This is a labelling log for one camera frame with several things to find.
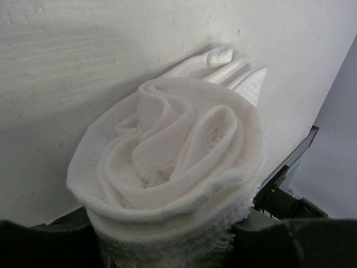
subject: towel fold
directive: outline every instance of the towel fold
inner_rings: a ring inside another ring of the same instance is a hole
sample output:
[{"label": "towel fold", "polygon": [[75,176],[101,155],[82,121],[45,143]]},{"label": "towel fold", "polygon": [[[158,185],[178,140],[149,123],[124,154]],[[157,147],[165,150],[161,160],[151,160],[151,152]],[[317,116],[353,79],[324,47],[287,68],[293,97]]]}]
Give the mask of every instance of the towel fold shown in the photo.
[{"label": "towel fold", "polygon": [[229,47],[188,59],[88,127],[67,185],[110,267],[217,267],[230,249],[266,155],[266,68],[232,59]]}]

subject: scratched white surface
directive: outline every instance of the scratched white surface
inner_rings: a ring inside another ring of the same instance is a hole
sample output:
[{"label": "scratched white surface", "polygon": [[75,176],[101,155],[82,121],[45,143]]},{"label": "scratched white surface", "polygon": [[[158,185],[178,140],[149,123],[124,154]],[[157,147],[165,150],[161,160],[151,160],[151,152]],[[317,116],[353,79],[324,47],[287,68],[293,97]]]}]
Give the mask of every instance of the scratched white surface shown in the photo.
[{"label": "scratched white surface", "polygon": [[355,0],[0,3],[0,217],[48,222],[78,206],[66,170],[87,126],[210,44],[268,65],[264,179],[304,138],[357,33]]}]

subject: white cloth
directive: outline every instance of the white cloth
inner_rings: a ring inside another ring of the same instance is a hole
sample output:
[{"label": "white cloth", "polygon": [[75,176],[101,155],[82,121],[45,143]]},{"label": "white cloth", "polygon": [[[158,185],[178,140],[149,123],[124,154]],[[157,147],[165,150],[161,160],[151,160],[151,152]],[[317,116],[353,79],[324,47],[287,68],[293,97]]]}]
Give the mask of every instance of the white cloth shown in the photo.
[{"label": "white cloth", "polygon": [[229,249],[265,160],[266,68],[232,59],[229,47],[190,58],[88,127],[67,185],[108,265],[217,267]]}]

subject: gray wall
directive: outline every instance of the gray wall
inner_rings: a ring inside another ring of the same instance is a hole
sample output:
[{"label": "gray wall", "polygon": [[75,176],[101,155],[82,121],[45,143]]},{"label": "gray wall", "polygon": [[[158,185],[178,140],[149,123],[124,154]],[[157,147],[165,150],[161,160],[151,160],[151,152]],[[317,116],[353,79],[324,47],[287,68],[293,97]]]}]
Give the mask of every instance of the gray wall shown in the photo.
[{"label": "gray wall", "polygon": [[292,190],[333,218],[357,218],[357,39],[315,125],[320,131]]}]

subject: towel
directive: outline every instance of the towel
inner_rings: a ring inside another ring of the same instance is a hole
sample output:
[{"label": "towel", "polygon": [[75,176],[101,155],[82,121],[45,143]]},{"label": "towel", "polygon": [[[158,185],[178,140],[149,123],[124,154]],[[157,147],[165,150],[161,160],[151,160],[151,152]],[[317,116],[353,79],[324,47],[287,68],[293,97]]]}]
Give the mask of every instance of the towel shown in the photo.
[{"label": "towel", "polygon": [[108,267],[218,267],[246,218],[266,150],[266,68],[221,46],[148,81],[93,122],[67,186]]}]

